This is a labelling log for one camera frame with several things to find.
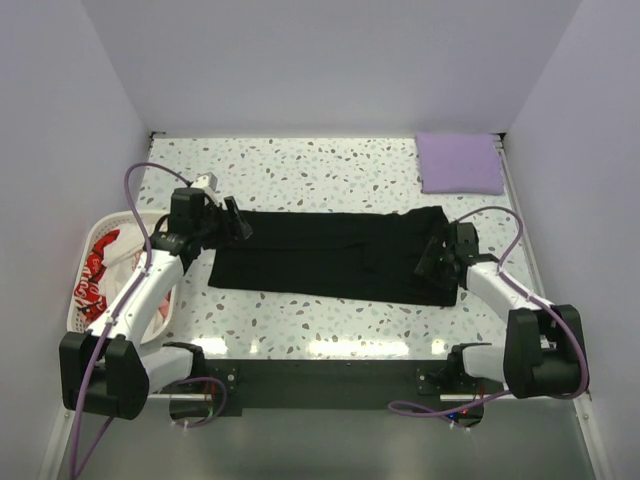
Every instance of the black cloth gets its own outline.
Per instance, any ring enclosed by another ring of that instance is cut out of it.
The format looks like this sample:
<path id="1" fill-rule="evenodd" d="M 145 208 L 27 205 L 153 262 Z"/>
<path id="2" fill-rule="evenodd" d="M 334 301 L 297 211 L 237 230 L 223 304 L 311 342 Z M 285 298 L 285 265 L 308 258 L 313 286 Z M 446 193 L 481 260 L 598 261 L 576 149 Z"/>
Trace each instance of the black cloth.
<path id="1" fill-rule="evenodd" d="M 399 215 L 243 212 L 253 235 L 216 252 L 209 285 L 415 305 L 452 306 L 457 290 L 413 272 L 441 207 Z"/>

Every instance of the terrazzo surface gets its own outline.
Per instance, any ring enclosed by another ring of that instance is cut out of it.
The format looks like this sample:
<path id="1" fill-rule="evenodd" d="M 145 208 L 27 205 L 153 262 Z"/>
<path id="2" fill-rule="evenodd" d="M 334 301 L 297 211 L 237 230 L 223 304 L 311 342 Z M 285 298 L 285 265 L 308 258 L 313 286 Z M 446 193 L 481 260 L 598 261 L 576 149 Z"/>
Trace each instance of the terrazzo surface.
<path id="1" fill-rule="evenodd" d="M 400 139 L 156 139 L 150 161 L 187 178 L 211 171 L 219 199 L 241 209 L 290 212 L 404 213 L 441 205 L 450 219 L 488 205 L 510 207 L 507 195 L 425 195 L 415 142 Z M 178 181 L 147 169 L 138 208 L 167 210 Z M 474 218 L 481 252 L 500 255 L 516 233 L 502 212 Z M 215 252 L 193 263 L 180 286 L 167 340 L 198 344 L 210 358 L 439 359 L 465 342 L 504 342 L 505 325 L 479 298 L 459 289 L 452 308 L 419 307 L 301 294 L 207 286 Z M 507 268 L 532 280 L 522 245 Z"/>

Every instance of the white laundry basket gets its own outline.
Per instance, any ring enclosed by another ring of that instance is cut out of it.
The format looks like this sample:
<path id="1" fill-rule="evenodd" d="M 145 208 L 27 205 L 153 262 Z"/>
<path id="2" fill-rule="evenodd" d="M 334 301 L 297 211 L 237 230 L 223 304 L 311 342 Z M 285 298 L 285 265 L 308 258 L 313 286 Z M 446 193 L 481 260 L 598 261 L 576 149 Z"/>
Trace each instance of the white laundry basket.
<path id="1" fill-rule="evenodd" d="M 167 212 L 164 210 L 142 210 L 139 212 L 142 221 L 149 225 L 155 225 L 155 223 L 160 219 L 162 215 L 165 215 Z M 119 212 L 111 215 L 107 215 L 98 223 L 96 223 L 91 231 L 89 232 L 89 236 L 87 237 L 87 243 L 84 246 L 84 251 L 82 252 L 82 259 L 80 262 L 80 267 L 78 268 L 78 274 L 76 275 L 76 281 L 73 284 L 74 288 L 80 282 L 80 278 L 82 277 L 82 268 L 87 261 L 87 257 L 93 248 L 93 245 L 104 235 L 109 233 L 111 230 L 117 228 L 119 225 L 124 223 L 136 223 L 135 218 L 133 218 L 133 214 L 131 212 Z M 149 324 L 147 330 L 144 332 L 144 336 L 142 337 L 142 343 L 150 342 L 158 338 L 162 335 L 169 323 L 171 322 L 171 317 L 173 316 L 173 310 L 175 309 L 176 303 L 178 301 L 178 284 L 176 284 L 171 289 L 171 300 L 169 304 L 169 313 L 167 317 L 164 319 L 164 322 L 161 325 L 154 325 L 153 322 Z M 71 298 L 71 305 L 69 306 L 69 315 L 67 316 L 67 331 L 69 332 L 84 332 L 87 328 L 85 321 L 78 310 L 76 303 Z"/>

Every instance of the red cloth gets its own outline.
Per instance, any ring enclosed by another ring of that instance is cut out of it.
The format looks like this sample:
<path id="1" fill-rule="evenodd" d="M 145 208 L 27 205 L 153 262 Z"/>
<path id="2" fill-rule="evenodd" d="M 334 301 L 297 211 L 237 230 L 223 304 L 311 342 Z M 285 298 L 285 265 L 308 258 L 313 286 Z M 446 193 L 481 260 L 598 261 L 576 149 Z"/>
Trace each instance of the red cloth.
<path id="1" fill-rule="evenodd" d="M 119 234 L 120 230 L 111 230 L 96 242 L 82 268 L 80 282 L 78 282 L 73 291 L 78 310 L 84 315 L 87 323 L 97 320 L 107 309 L 107 298 L 104 295 L 100 295 L 98 282 L 106 271 L 106 267 L 102 265 L 104 247 L 114 242 Z"/>

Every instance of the white wall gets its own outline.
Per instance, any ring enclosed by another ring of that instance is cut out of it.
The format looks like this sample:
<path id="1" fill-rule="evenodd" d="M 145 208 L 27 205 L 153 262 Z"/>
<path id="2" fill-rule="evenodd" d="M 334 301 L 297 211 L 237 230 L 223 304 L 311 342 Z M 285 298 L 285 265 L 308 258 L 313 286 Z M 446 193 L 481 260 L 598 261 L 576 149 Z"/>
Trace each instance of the white wall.
<path id="1" fill-rule="evenodd" d="M 640 2 L 584 0 L 507 135 L 546 290 L 581 311 L 619 479 L 640 470 Z"/>
<path id="2" fill-rule="evenodd" d="M 505 131 L 580 0 L 83 0 L 173 134 Z"/>
<path id="3" fill-rule="evenodd" d="M 37 475 L 88 228 L 123 209 L 146 129 L 77 0 L 0 5 L 0 477 Z"/>

